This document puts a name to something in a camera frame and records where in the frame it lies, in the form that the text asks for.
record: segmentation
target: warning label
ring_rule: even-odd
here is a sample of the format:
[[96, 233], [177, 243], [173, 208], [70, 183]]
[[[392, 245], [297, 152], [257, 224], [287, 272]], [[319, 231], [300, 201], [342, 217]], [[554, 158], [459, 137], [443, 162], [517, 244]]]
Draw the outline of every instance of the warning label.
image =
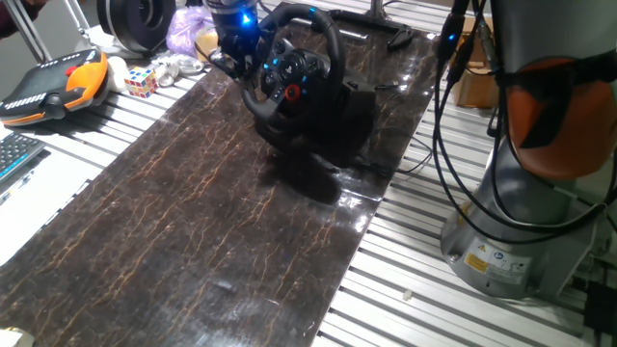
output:
[[531, 257], [512, 255], [497, 247], [475, 239], [465, 263], [486, 276], [507, 283], [520, 284], [527, 272]]

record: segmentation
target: purple plastic bag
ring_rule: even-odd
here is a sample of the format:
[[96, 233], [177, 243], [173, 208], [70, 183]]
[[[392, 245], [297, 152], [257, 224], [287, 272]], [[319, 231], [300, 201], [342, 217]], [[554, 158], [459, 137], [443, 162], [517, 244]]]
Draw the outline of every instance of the purple plastic bag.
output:
[[205, 7], [196, 6], [177, 10], [167, 32], [167, 48], [173, 53], [197, 58], [195, 36], [200, 30], [212, 25], [212, 16]]

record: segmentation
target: gaming steering wheel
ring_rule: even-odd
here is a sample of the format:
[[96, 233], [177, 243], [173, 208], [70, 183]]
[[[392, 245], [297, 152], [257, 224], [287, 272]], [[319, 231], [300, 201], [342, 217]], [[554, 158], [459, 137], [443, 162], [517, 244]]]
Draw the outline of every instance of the gaming steering wheel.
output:
[[[313, 26], [327, 38], [330, 61], [296, 49], [286, 40], [278, 41], [269, 52], [263, 68], [265, 84], [271, 92], [258, 101], [251, 83], [242, 91], [242, 99], [256, 118], [280, 131], [295, 131], [306, 125], [320, 110], [332, 106], [340, 93], [345, 76], [345, 48], [338, 27], [330, 16], [312, 6], [294, 4], [276, 8], [260, 23], [259, 29], [274, 32], [293, 18], [312, 20]], [[303, 103], [303, 111], [280, 114], [285, 104]]]

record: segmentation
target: rubik's cube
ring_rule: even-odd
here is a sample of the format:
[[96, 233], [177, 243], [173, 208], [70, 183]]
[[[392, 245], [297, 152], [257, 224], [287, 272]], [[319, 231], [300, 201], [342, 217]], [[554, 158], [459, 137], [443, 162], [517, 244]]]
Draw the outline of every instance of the rubik's cube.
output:
[[131, 95], [143, 98], [150, 97], [158, 89], [154, 70], [141, 67], [133, 67], [124, 84]]

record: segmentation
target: dark marble surface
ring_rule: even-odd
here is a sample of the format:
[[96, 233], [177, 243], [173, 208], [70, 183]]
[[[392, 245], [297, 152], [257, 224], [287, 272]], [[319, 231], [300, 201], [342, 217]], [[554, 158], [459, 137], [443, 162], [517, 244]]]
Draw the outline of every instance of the dark marble surface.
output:
[[[378, 126], [413, 131], [435, 42], [388, 54], [389, 34], [342, 27], [370, 35], [346, 41], [349, 67], [404, 86], [379, 92]], [[39, 347], [310, 345], [388, 180], [285, 164], [239, 93], [209, 73], [0, 268], [0, 326]], [[384, 131], [371, 155], [394, 167], [408, 142]]]

